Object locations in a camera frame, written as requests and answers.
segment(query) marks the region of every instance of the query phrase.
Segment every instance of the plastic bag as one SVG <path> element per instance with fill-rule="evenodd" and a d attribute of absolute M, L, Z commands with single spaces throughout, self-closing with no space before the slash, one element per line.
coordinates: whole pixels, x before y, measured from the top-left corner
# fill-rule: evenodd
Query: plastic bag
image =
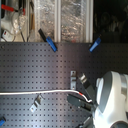
<path fill-rule="evenodd" d="M 62 0 L 62 41 L 83 42 L 85 30 L 85 0 Z"/>
<path fill-rule="evenodd" d="M 55 0 L 34 0 L 35 4 L 35 41 L 41 41 L 38 30 L 54 41 Z"/>

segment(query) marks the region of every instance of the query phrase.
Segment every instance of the blue object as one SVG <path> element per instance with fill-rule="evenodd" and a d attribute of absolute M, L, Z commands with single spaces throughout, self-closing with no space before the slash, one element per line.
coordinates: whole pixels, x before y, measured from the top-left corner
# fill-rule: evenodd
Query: blue object
<path fill-rule="evenodd" d="M 52 39 L 48 36 L 46 41 L 49 43 L 49 45 L 52 47 L 53 51 L 56 52 L 57 51 L 57 48 L 56 46 L 54 45 Z"/>
<path fill-rule="evenodd" d="M 92 52 L 101 42 L 101 38 L 99 37 L 95 43 L 92 45 L 92 47 L 89 49 L 90 52 Z"/>
<path fill-rule="evenodd" d="M 4 119 L 0 120 L 0 126 L 2 126 L 4 123 L 5 123 Z"/>

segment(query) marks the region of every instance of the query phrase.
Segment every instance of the perforated metal panel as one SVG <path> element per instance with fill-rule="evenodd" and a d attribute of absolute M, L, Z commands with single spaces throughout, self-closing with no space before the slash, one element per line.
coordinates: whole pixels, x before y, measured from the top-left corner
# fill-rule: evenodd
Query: perforated metal panel
<path fill-rule="evenodd" d="M 128 45 L 101 44 L 90 53 L 89 44 L 59 44 L 54 53 L 47 43 L 0 43 L 0 91 L 70 89 L 70 71 L 96 79 L 113 70 L 128 74 Z M 77 79 L 77 90 L 84 88 Z M 5 128 L 74 128 L 88 116 L 66 102 L 67 94 L 42 94 L 38 110 L 29 110 L 37 95 L 0 96 Z"/>

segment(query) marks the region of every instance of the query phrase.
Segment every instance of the small metal part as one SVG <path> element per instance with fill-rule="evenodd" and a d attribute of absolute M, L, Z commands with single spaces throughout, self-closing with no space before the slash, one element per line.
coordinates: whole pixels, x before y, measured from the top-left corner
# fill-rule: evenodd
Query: small metal part
<path fill-rule="evenodd" d="M 36 109 L 37 109 L 37 106 L 36 106 L 35 104 L 33 104 L 33 105 L 31 106 L 31 108 L 30 108 L 30 111 L 31 111 L 32 113 L 34 113 L 34 112 L 36 111 Z"/>
<path fill-rule="evenodd" d="M 71 90 L 76 90 L 76 71 L 71 71 Z"/>
<path fill-rule="evenodd" d="M 31 111 L 32 113 L 34 113 L 34 112 L 36 111 L 36 109 L 41 105 L 42 101 L 43 101 L 43 98 L 42 98 L 41 95 L 39 95 L 39 96 L 36 98 L 36 100 L 34 101 L 34 104 L 31 106 L 30 111 Z"/>
<path fill-rule="evenodd" d="M 82 99 L 79 99 L 78 97 L 73 96 L 73 95 L 71 95 L 71 94 L 69 94 L 69 95 L 67 96 L 67 101 L 68 101 L 70 104 L 76 106 L 77 108 L 83 109 L 83 110 L 85 110 L 86 112 L 91 113 L 92 104 L 89 104 L 89 103 L 87 103 L 86 101 L 84 101 L 84 100 L 82 100 Z"/>
<path fill-rule="evenodd" d="M 87 81 L 87 78 L 84 74 L 79 79 L 80 79 L 82 84 L 84 84 Z"/>

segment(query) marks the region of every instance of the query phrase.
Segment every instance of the wire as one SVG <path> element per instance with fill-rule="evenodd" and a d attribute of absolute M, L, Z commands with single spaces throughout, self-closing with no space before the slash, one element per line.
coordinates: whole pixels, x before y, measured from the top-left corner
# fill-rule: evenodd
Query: wire
<path fill-rule="evenodd" d="M 47 91 L 34 91 L 34 92 L 0 92 L 0 95 L 27 95 L 27 94 L 41 94 L 41 93 L 56 93 L 56 92 L 63 92 L 63 93 L 77 93 L 79 95 L 81 95 L 86 102 L 90 103 L 92 102 L 92 100 L 88 100 L 87 97 L 78 92 L 78 91 L 74 91 L 74 90 L 47 90 Z"/>

